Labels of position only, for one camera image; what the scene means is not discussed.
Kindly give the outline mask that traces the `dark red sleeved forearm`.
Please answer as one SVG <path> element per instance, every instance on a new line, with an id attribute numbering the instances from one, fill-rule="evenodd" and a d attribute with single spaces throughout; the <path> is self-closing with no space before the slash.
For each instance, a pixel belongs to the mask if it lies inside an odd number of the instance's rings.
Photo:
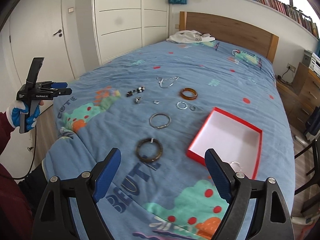
<path id="1" fill-rule="evenodd" d="M 1 166 L 1 239 L 30 239 L 33 217 L 18 184 Z"/>

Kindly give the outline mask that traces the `white blue gloved hand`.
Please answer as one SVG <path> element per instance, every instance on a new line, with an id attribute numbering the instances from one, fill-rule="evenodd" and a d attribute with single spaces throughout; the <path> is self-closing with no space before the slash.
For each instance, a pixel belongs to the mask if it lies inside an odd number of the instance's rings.
<path id="1" fill-rule="evenodd" d="M 32 130 L 37 123 L 37 119 L 40 116 L 40 106 L 43 106 L 44 102 L 39 101 L 36 108 L 29 113 L 30 107 L 23 101 L 13 101 L 6 110 L 6 116 L 9 124 L 13 127 L 19 127 L 20 133 L 27 133 Z"/>

